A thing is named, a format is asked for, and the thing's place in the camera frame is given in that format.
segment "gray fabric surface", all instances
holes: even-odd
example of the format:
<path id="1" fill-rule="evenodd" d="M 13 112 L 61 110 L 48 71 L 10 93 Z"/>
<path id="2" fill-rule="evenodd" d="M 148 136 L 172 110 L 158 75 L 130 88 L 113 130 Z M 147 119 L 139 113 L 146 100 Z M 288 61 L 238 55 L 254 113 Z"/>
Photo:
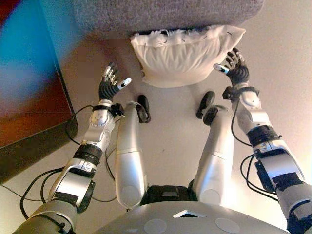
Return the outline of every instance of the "gray fabric surface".
<path id="1" fill-rule="evenodd" d="M 239 25 L 253 17 L 264 0 L 73 0 L 81 30 L 101 39 L 135 32 Z"/>

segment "black cable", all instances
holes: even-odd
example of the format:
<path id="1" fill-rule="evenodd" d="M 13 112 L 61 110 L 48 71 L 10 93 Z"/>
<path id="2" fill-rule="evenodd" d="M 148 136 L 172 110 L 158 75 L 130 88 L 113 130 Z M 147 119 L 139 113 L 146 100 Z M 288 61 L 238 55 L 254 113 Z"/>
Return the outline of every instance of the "black cable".
<path id="1" fill-rule="evenodd" d="M 235 108 L 235 111 L 234 111 L 234 115 L 233 115 L 233 118 L 232 118 L 232 123 L 231 123 L 231 131 L 232 131 L 232 134 L 234 136 L 234 138 L 236 140 L 238 140 L 240 143 L 244 144 L 244 145 L 247 145 L 247 146 L 251 146 L 251 144 L 248 144 L 240 139 L 238 139 L 238 137 L 235 135 L 234 133 L 234 130 L 233 130 L 233 126 L 234 126 L 234 120 L 235 120 L 235 116 L 236 116 L 236 112 L 237 112 L 237 108 L 238 108 L 238 105 L 239 105 L 239 100 L 237 101 L 237 105 L 236 105 L 236 108 Z"/>
<path id="2" fill-rule="evenodd" d="M 247 159 L 251 158 L 252 156 L 254 156 L 254 155 L 249 155 L 248 157 L 244 158 L 244 160 L 241 162 L 241 164 L 240 164 L 240 173 L 241 173 L 241 175 L 242 175 L 243 178 L 246 180 L 246 182 L 248 182 L 250 185 L 252 185 L 252 186 L 255 187 L 256 189 L 258 189 L 258 190 L 260 190 L 260 191 L 263 191 L 263 192 L 265 192 L 265 193 L 269 193 L 269 194 L 276 195 L 276 193 L 268 192 L 268 191 L 266 191 L 266 190 L 264 190 L 264 189 L 261 189 L 261 188 L 255 186 L 255 185 L 252 184 L 249 180 L 247 180 L 247 178 L 245 177 L 245 175 L 244 175 L 244 173 L 243 173 L 243 165 L 244 165 L 245 161 L 246 161 Z"/>
<path id="3" fill-rule="evenodd" d="M 6 187 L 5 185 L 1 185 L 2 187 L 4 187 L 5 189 L 9 190 L 10 192 L 14 193 L 15 195 L 19 196 L 19 197 L 22 197 L 21 195 L 19 195 L 17 192 L 15 192 L 14 190 Z M 27 201 L 41 201 L 41 200 L 35 200 L 35 199 L 30 199 L 30 198 L 26 198 L 25 197 L 25 200 Z"/>
<path id="4" fill-rule="evenodd" d="M 48 219 L 49 221 L 53 222 L 55 225 L 57 225 L 60 228 L 59 233 L 63 233 L 63 228 L 65 227 L 65 223 L 58 223 L 56 220 L 44 214 L 39 214 L 35 217 L 43 217 L 43 218 Z"/>
<path id="5" fill-rule="evenodd" d="M 64 167 L 61 167 L 61 168 L 57 168 L 57 169 L 53 169 L 53 170 L 49 170 L 49 171 L 47 171 L 47 172 L 44 172 L 44 173 L 40 174 L 39 176 L 37 176 L 37 177 L 30 183 L 30 185 L 28 186 L 28 188 L 26 189 L 25 193 L 23 194 L 23 196 L 21 197 L 21 199 L 20 199 L 20 201 L 19 201 L 20 211 L 21 211 L 21 213 L 23 214 L 23 216 L 24 216 L 25 219 L 28 219 L 28 215 L 27 215 L 27 213 L 26 213 L 26 211 L 25 211 L 25 209 L 24 209 L 24 204 L 23 204 L 23 203 L 24 203 L 24 200 L 25 200 L 25 198 L 26 198 L 28 192 L 30 191 L 30 189 L 31 189 L 32 186 L 34 185 L 34 183 L 35 183 L 38 179 L 40 179 L 42 176 L 44 176 L 44 175 L 46 175 L 46 174 L 48 174 L 48 173 L 50 173 L 50 172 L 54 172 L 55 170 L 58 170 L 58 169 L 62 169 L 62 170 L 63 170 L 63 168 L 64 168 Z"/>
<path id="6" fill-rule="evenodd" d="M 252 157 L 250 158 L 249 165 L 248 165 L 248 169 L 247 169 L 247 175 L 246 175 L 247 181 L 246 181 L 246 183 L 247 183 L 248 188 L 250 188 L 251 190 L 255 191 L 256 193 L 259 193 L 259 194 L 261 194 L 261 195 L 264 195 L 264 196 L 266 196 L 266 197 L 269 197 L 269 198 L 273 199 L 274 201 L 277 201 L 277 202 L 278 202 L 278 199 L 276 199 L 275 197 L 272 197 L 272 196 L 270 196 L 270 195 L 264 194 L 264 193 L 262 193 L 262 192 L 260 192 L 260 191 L 258 191 L 258 190 L 256 190 L 256 189 L 252 188 L 252 187 L 249 185 L 249 181 L 248 181 L 248 178 L 249 178 L 249 171 L 250 171 L 250 167 L 251 167 L 253 158 L 254 158 L 254 155 L 252 155 Z"/>
<path id="7" fill-rule="evenodd" d="M 93 200 L 95 201 L 99 201 L 99 202 L 111 202 L 111 201 L 114 201 L 117 197 L 115 196 L 114 198 L 110 199 L 110 200 L 106 200 L 106 201 L 103 201 L 103 200 L 100 200 L 100 199 L 97 199 L 95 197 L 92 197 Z"/>
<path id="8" fill-rule="evenodd" d="M 113 151 L 114 150 L 112 150 L 111 153 L 107 156 L 107 149 L 105 150 L 105 165 L 106 165 L 106 168 L 108 169 L 108 173 L 110 174 L 110 177 L 113 179 L 113 181 L 115 181 L 115 177 L 107 161 L 108 157 L 112 154 Z"/>
<path id="9" fill-rule="evenodd" d="M 50 178 L 50 176 L 54 175 L 55 173 L 59 173 L 59 172 L 61 172 L 62 170 L 63 170 L 63 169 L 57 169 L 57 170 L 55 170 L 54 172 L 50 173 L 50 174 L 44 179 L 44 181 L 42 182 L 41 188 L 40 188 L 40 197 L 41 197 L 41 201 L 42 201 L 43 203 L 45 203 L 44 196 L 43 196 L 43 190 L 44 190 L 45 182 L 48 180 L 48 178 Z"/>
<path id="10" fill-rule="evenodd" d="M 74 139 L 72 139 L 71 136 L 69 135 L 68 131 L 67 131 L 67 129 L 68 129 L 68 124 L 69 124 L 70 121 L 72 121 L 72 120 L 74 119 L 74 116 L 76 116 L 76 114 L 78 114 L 80 111 L 82 111 L 83 109 L 85 109 L 85 108 L 87 108 L 87 107 L 92 107 L 92 108 L 93 108 L 92 105 L 87 105 L 87 106 L 82 107 L 80 110 L 78 110 L 77 112 L 74 113 L 74 115 L 71 117 L 71 119 L 67 120 L 67 123 L 66 123 L 66 125 L 65 125 L 65 132 L 66 132 L 68 138 L 69 138 L 72 142 L 74 142 L 75 144 L 77 144 L 77 145 L 80 145 L 80 143 L 78 143 L 77 141 L 75 141 Z"/>

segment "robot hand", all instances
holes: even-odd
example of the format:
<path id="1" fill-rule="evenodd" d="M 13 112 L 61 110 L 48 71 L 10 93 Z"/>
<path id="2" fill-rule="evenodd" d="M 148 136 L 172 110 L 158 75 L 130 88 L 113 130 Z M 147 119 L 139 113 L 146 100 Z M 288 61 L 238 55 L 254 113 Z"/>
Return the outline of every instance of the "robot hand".
<path id="1" fill-rule="evenodd" d="M 249 71 L 244 57 L 239 50 L 233 48 L 233 53 L 228 52 L 226 61 L 228 65 L 222 66 L 216 63 L 214 68 L 226 74 L 230 78 L 233 87 L 249 80 Z"/>
<path id="2" fill-rule="evenodd" d="M 119 90 L 131 83 L 131 78 L 126 78 L 118 84 L 117 80 L 117 67 L 113 63 L 110 63 L 106 67 L 99 85 L 98 95 L 100 100 L 107 99 L 111 101 Z"/>

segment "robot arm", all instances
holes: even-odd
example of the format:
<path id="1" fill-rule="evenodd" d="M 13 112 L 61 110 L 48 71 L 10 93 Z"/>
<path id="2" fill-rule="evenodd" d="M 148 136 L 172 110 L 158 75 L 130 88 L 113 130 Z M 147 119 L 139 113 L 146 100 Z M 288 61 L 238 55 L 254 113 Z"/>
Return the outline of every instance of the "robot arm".
<path id="1" fill-rule="evenodd" d="M 131 79 L 117 84 L 110 64 L 99 86 L 99 104 L 93 108 L 89 128 L 76 151 L 53 184 L 47 203 L 40 206 L 14 233 L 75 233 L 77 214 L 84 212 L 92 198 L 92 178 L 115 126 L 111 114 L 113 96 Z"/>
<path id="2" fill-rule="evenodd" d="M 306 184 L 293 153 L 273 129 L 261 109 L 258 91 L 249 86 L 249 72 L 241 53 L 228 53 L 229 66 L 214 68 L 230 77 L 232 87 L 223 93 L 232 101 L 239 127 L 248 136 L 257 159 L 257 174 L 268 192 L 275 192 L 291 233 L 304 233 L 312 225 L 312 186 Z"/>

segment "white cushion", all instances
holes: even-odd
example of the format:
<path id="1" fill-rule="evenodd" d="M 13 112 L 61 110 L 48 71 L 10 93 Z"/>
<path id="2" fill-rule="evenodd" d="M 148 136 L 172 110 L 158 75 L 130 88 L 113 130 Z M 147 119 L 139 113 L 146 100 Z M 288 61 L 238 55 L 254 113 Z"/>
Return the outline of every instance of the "white cushion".
<path id="1" fill-rule="evenodd" d="M 241 40 L 245 29 L 214 25 L 202 31 L 153 31 L 136 34 L 131 44 L 149 85 L 171 88 L 203 81 Z"/>

